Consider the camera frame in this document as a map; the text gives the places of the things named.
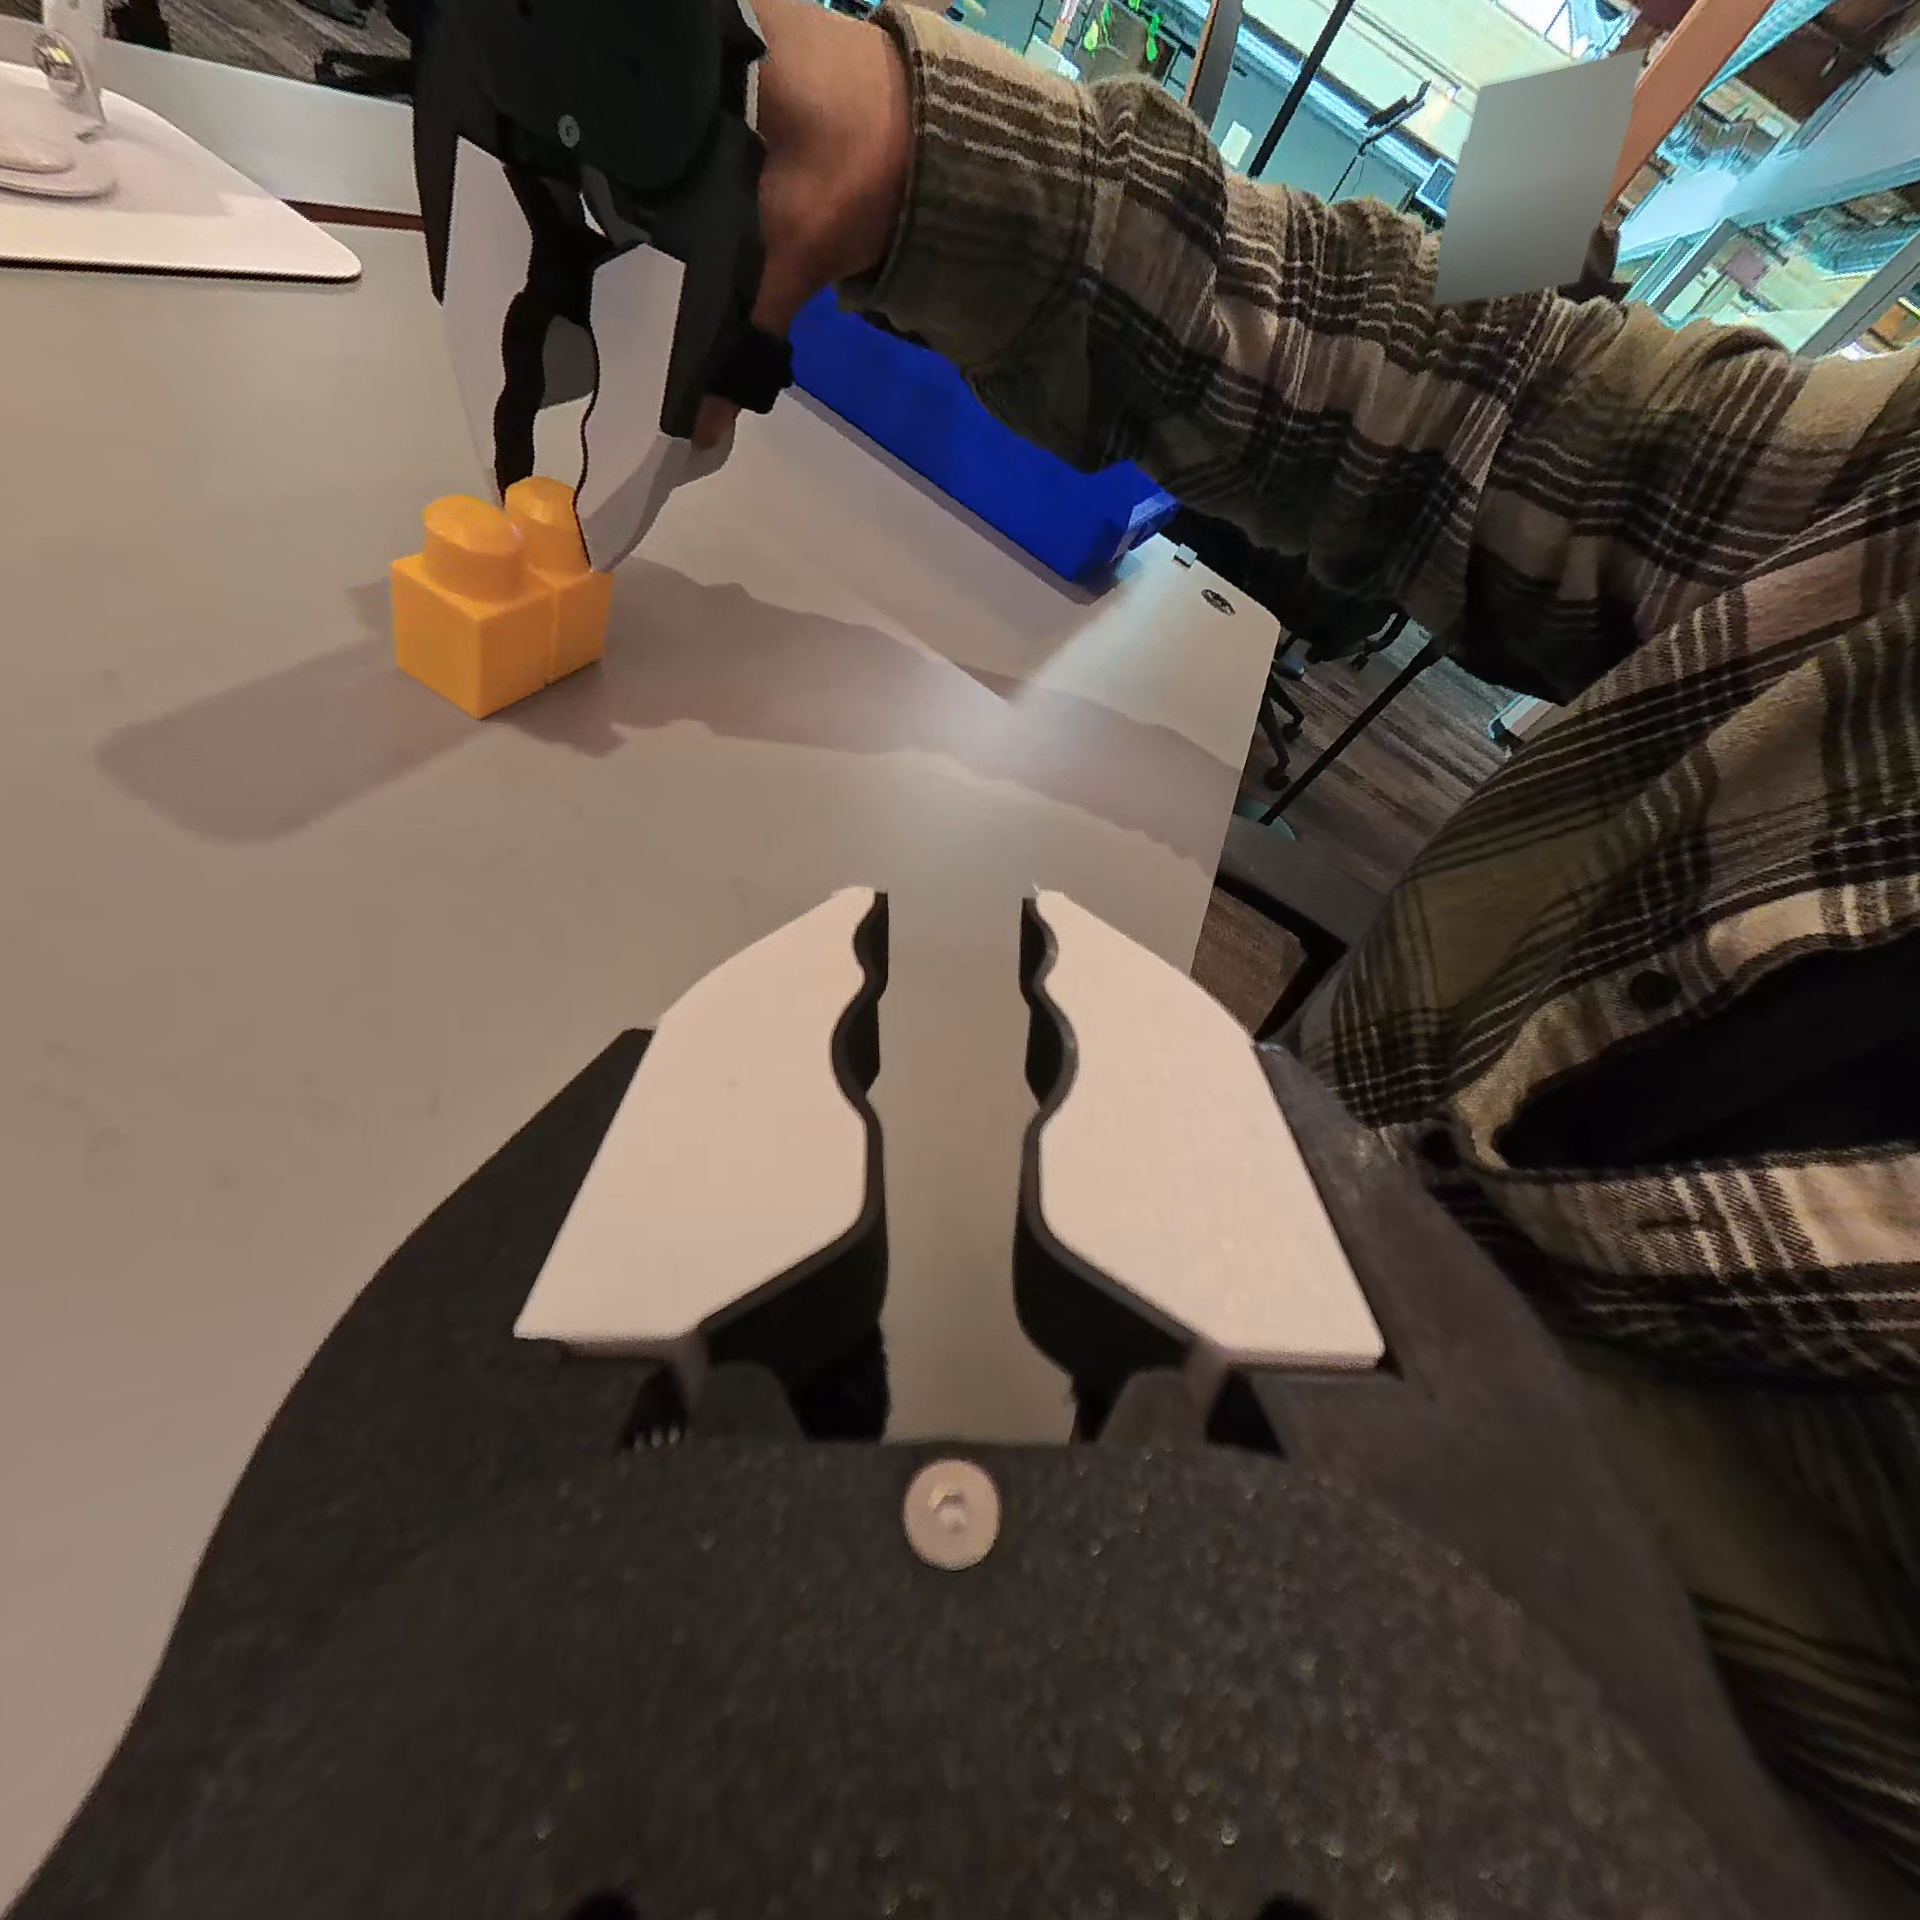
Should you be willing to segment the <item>black office chair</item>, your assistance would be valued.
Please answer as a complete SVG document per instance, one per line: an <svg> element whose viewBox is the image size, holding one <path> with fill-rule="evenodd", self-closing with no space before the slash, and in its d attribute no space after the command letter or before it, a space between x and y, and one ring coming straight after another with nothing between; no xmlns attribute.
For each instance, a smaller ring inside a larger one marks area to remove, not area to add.
<svg viewBox="0 0 1920 1920"><path fill-rule="evenodd" d="M1281 825L1242 814L1227 825L1214 885L1303 951L1303 965L1254 1028L1259 1044L1281 1040L1378 923L1387 900L1385 888L1349 874Z"/></svg>

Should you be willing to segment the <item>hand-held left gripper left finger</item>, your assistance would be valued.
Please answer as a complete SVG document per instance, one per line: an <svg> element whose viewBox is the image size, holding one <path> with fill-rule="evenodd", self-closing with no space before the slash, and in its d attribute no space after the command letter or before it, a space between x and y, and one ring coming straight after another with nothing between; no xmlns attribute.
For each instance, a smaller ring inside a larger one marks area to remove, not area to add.
<svg viewBox="0 0 1920 1920"><path fill-rule="evenodd" d="M661 1367L693 1409L753 1367L815 1438L890 1423L880 1001L890 902L853 885L689 987L635 1074L513 1334Z"/></svg>

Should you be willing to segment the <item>orange toy block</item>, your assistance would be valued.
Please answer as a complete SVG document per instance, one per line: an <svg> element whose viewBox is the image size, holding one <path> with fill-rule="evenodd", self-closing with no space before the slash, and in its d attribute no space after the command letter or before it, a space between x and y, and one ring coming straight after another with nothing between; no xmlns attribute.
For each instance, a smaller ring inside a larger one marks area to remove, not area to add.
<svg viewBox="0 0 1920 1920"><path fill-rule="evenodd" d="M542 685L558 685L604 656L612 576L591 564L574 492L563 481L526 477L503 500L526 576L548 612Z"/></svg>
<svg viewBox="0 0 1920 1920"><path fill-rule="evenodd" d="M429 502L421 548L390 564L390 602L396 667L465 715L488 718L548 685L552 597L492 500Z"/></svg>

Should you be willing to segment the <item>white document stand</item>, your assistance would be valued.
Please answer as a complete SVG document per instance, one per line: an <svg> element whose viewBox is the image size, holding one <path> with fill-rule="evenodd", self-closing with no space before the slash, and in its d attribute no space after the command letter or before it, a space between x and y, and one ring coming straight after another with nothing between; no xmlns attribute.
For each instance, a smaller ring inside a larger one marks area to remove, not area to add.
<svg viewBox="0 0 1920 1920"><path fill-rule="evenodd" d="M103 5L42 5L2 66L8 266L346 285L361 258L156 111L104 89Z"/></svg>

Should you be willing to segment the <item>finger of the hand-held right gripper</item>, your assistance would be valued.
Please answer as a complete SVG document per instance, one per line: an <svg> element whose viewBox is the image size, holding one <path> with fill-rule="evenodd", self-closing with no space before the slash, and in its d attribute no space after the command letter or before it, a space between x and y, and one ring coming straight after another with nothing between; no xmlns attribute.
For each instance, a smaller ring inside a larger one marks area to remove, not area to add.
<svg viewBox="0 0 1920 1920"><path fill-rule="evenodd" d="M555 307L542 278L552 198L538 177L458 139L445 246L445 336L476 454L503 502L536 467Z"/></svg>
<svg viewBox="0 0 1920 1920"><path fill-rule="evenodd" d="M684 266L655 248L618 253L591 278L595 389L582 423L574 510L593 571L612 575L666 502L700 478L700 451L661 424Z"/></svg>

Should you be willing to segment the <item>black floor stand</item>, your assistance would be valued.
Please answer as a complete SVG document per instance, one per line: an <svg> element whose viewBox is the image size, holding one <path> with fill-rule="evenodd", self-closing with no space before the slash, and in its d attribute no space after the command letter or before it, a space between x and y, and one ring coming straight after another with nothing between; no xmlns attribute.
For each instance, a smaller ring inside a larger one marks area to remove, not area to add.
<svg viewBox="0 0 1920 1920"><path fill-rule="evenodd" d="M1291 827L1293 808L1326 777L1337 764L1340 764L1357 742L1371 733L1377 722L1395 708L1405 693L1423 681L1428 670L1444 658L1444 648L1438 638L1428 636L1416 655L1413 655L1397 677L1380 689L1380 693L1360 708L1354 718L1335 735L1333 742L1315 757L1304 773L1285 783L1276 796L1261 804L1256 813L1251 814L1251 820L1261 829L1285 830L1295 834Z"/></svg>

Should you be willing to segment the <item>person's right forearm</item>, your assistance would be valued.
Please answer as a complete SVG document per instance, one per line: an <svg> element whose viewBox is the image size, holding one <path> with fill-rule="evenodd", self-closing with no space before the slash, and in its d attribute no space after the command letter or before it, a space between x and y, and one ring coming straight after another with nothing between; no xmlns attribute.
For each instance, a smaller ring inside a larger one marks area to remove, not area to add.
<svg viewBox="0 0 1920 1920"><path fill-rule="evenodd" d="M1141 467L1511 693L1917 707L1917 354L1560 293L1438 307L1427 228L1233 174L1151 83L1072 85L920 8L877 26L913 150L847 298L1024 439Z"/></svg>

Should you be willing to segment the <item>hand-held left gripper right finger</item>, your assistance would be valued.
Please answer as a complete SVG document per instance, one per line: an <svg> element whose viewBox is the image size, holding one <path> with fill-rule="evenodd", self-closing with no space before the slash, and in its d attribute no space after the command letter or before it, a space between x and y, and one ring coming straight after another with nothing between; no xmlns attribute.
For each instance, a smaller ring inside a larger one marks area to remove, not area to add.
<svg viewBox="0 0 1920 1920"><path fill-rule="evenodd" d="M1385 1381L1385 1332L1261 1049L1186 973L1067 891L1020 905L1014 1303L1075 1442L1171 1381L1200 1434L1256 1383Z"/></svg>

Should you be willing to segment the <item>blue plastic bin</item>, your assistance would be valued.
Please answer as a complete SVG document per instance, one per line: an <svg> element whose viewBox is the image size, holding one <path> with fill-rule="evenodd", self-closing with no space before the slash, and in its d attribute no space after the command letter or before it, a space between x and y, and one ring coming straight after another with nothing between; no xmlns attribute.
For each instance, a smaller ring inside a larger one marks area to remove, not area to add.
<svg viewBox="0 0 1920 1920"><path fill-rule="evenodd" d="M948 361L833 293L805 304L789 340L807 399L1067 583L1104 580L1178 512L1135 464L1083 473L1022 439Z"/></svg>

